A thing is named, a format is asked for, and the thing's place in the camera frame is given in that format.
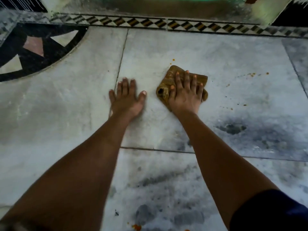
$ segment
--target brown cloth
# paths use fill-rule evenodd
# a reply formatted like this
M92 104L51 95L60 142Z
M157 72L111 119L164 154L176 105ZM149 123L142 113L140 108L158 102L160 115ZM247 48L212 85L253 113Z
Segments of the brown cloth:
M179 68L178 66L171 66L169 70L167 71L165 77L161 81L160 85L156 89L156 95L161 100L161 102L171 111L171 108L169 106L168 100L169 100L169 94L170 94L170 87L171 85L175 85L175 74L176 72L180 73L180 78L182 84L184 84L184 73L185 71L182 68ZM200 83L203 84L203 86L206 85L206 82L208 81L208 77L205 75L200 74L194 74L189 73L189 79L192 80L193 76L197 76L197 87ZM208 98L208 93L205 89L203 89L202 93L202 102L205 101Z

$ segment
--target pink tile piece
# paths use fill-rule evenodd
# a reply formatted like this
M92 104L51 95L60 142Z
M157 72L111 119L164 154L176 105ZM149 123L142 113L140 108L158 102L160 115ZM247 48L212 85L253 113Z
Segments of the pink tile piece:
M27 40L23 46L25 49L38 54L40 56L44 56L44 49L43 49L43 40L39 37L32 37L27 36Z

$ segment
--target finger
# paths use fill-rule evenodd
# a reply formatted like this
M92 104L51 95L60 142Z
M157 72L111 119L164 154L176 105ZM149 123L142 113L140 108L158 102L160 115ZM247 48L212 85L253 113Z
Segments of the finger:
M122 81L118 82L118 88L116 91L117 99L121 98L121 96L122 96Z
M129 95L135 95L136 93L136 80L132 79L129 86Z
M142 105L142 107L144 106L144 101L147 97L147 92L146 91L142 91L139 96L138 96L138 103Z
M170 87L170 96L169 96L169 99L175 99L175 94L176 94L176 90L175 90L175 86L171 85Z
M179 73L179 72L177 72L177 73L175 74L175 83L176 83L176 88L177 88L177 89L183 88L182 82L181 82L181 79L180 79L180 73Z
M192 85L190 87L190 89L196 93L196 89L197 89L197 76L194 74L193 77L192 77Z
M201 100L202 99L202 93L203 93L203 84L200 83L198 87L198 98Z
M190 90L190 80L189 80L189 71L184 73L184 88Z
M116 99L115 97L116 97L116 95L115 95L114 90L110 90L109 91L109 99L110 99L111 104L115 101L115 99Z
M127 96L128 94L128 80L126 77L123 78L123 85L122 85L122 95Z

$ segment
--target right arm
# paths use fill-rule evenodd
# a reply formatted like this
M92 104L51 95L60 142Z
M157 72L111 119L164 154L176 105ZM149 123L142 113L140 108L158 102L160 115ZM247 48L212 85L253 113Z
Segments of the right arm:
M262 191L278 188L199 119L203 86L197 90L196 77L190 84L187 71L184 87L178 74L175 81L177 88L171 86L169 104L190 139L204 181L229 229L234 212L244 202Z

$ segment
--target orange spot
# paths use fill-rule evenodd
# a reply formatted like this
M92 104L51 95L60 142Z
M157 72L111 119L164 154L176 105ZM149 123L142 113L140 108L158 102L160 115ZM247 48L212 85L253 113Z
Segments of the orange spot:
M136 231L140 231L141 230L141 225L132 225L132 228Z

